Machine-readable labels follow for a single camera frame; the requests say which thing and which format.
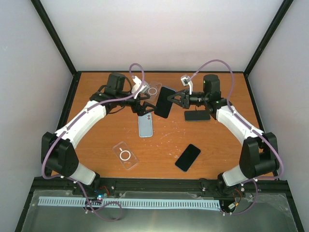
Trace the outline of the blue phone black screen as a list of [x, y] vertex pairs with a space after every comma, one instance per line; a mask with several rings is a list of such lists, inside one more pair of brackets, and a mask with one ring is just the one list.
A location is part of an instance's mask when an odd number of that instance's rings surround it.
[[170, 89], [168, 87], [161, 87], [157, 102], [156, 102], [156, 109], [154, 114], [162, 117], [168, 118], [170, 110], [172, 108], [172, 102], [168, 100], [168, 97], [174, 95], [176, 93], [175, 90]]

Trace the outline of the black aluminium frame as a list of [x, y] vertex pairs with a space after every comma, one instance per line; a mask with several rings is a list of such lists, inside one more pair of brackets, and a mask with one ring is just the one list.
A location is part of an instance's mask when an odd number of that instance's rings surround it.
[[[253, 96], [252, 88], [249, 83], [249, 74], [253, 70], [254, 66], [258, 62], [259, 58], [261, 57], [264, 49], [266, 48], [268, 42], [270, 41], [271, 37], [275, 33], [276, 29], [278, 28], [279, 24], [283, 20], [285, 14], [289, 10], [290, 6], [292, 5], [291, 0], [283, 0], [279, 9], [277, 10], [274, 18], [272, 19], [269, 27], [267, 28], [261, 42], [259, 43], [258, 47], [256, 48], [252, 58], [250, 59], [249, 64], [247, 65], [245, 71], [242, 72], [244, 75], [244, 80], [247, 85], [247, 89], [252, 101], [253, 109], [255, 112], [255, 116], [259, 125], [259, 128], [263, 129], [263, 123], [256, 105], [256, 101]], [[63, 43], [61, 42], [60, 37], [58, 36], [56, 29], [54, 28], [45, 8], [43, 7], [43, 4], [40, 0], [33, 0], [32, 5], [34, 6], [35, 10], [37, 11], [39, 17], [41, 18], [41, 21], [43, 22], [45, 28], [47, 29], [48, 33], [50, 34], [54, 44], [56, 45], [57, 49], [59, 50], [59, 53], [61, 54], [63, 60], [65, 61], [67, 67], [69, 68], [69, 71], [72, 74], [72, 82], [66, 97], [66, 101], [64, 103], [62, 113], [58, 122], [58, 128], [60, 126], [64, 125], [64, 120], [68, 119], [69, 111], [71, 109], [73, 98], [75, 96], [77, 86], [79, 84], [79, 80], [81, 77], [82, 71], [76, 71], [71, 58], [69, 57]], [[41, 177], [34, 178], [33, 184], [39, 184], [39, 187], [47, 187], [48, 189], [51, 189], [51, 187], [60, 187], [61, 190], [66, 190], [68, 187], [71, 187], [71, 185], [68, 183], [68, 181], [61, 181], [59, 178], [56, 178], [55, 180], [47, 181], [43, 180]], [[23, 228], [25, 228], [25, 220], [26, 216], [29, 212], [30, 207], [30, 198], [33, 196], [35, 186], [31, 186], [31, 189], [29, 191], [28, 197], [26, 199], [23, 211], [21, 213], [20, 219], [18, 221], [18, 224], [16, 226], [15, 231], [20, 232]]]

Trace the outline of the black phone near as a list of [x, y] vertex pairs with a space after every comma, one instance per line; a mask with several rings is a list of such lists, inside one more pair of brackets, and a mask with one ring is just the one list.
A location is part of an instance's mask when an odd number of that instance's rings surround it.
[[201, 150], [199, 148], [193, 144], [189, 144], [180, 157], [176, 160], [175, 166], [183, 172], [187, 172], [200, 153]]

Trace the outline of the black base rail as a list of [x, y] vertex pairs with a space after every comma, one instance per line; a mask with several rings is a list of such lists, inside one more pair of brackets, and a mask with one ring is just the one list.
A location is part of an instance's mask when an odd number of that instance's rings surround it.
[[[201, 197], [215, 199], [232, 198], [233, 194], [239, 196], [242, 186], [230, 187], [228, 190], [219, 192], [215, 180], [179, 180], [179, 179], [130, 179], [130, 178], [102, 178], [98, 188], [84, 186], [89, 197], [100, 193], [108, 193], [114, 197], [128, 191], [132, 192], [176, 192], [192, 193]], [[54, 178], [45, 180], [36, 177], [33, 180], [31, 191], [35, 190], [71, 190], [74, 195], [81, 195], [81, 188], [67, 179]]]

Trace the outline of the clear case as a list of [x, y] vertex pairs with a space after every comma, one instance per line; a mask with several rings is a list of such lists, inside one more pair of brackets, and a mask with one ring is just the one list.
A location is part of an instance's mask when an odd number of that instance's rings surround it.
[[144, 93], [150, 96], [149, 99], [147, 99], [147, 101], [154, 102], [160, 93], [161, 87], [162, 87], [162, 84], [160, 82], [151, 81], [148, 84], [148, 87], [146, 88], [146, 90], [144, 91]]
[[115, 145], [112, 150], [127, 170], [132, 169], [139, 163], [139, 160], [134, 152], [123, 141]]

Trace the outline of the light blue phone case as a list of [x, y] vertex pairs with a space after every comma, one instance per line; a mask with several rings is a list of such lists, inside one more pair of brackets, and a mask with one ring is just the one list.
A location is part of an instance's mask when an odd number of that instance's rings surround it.
[[147, 113], [143, 116], [138, 116], [139, 137], [147, 138], [153, 136], [152, 114]]

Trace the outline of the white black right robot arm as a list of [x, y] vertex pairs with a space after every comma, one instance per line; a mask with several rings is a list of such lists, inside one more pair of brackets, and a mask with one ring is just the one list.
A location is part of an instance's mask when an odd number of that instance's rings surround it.
[[203, 77], [202, 92], [193, 91], [193, 82], [187, 75], [181, 78], [181, 82], [186, 89], [169, 95], [167, 100], [184, 109], [191, 105], [204, 106], [209, 115], [229, 129], [242, 146], [239, 164], [218, 175], [216, 189], [220, 195], [227, 195], [236, 185], [256, 181], [260, 176], [280, 168], [276, 136], [253, 126], [229, 100], [221, 96], [217, 75]]

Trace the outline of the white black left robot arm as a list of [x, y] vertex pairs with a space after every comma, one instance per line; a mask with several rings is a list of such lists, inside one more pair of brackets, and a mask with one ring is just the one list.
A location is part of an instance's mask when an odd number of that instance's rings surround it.
[[49, 179], [45, 170], [56, 172], [57, 177], [66, 177], [83, 184], [89, 194], [100, 190], [100, 176], [82, 165], [75, 149], [88, 131], [117, 106], [130, 107], [138, 116], [156, 109], [147, 102], [149, 84], [144, 78], [132, 76], [130, 90], [124, 91], [128, 78], [120, 73], [111, 73], [107, 84], [102, 85], [89, 99], [85, 107], [65, 126], [54, 133], [46, 132], [42, 137], [42, 176]]

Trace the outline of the dark teal phone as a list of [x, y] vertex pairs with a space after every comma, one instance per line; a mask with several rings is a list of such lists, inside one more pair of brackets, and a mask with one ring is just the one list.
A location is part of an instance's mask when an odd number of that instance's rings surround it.
[[184, 118], [186, 122], [208, 121], [211, 119], [206, 110], [185, 111]]

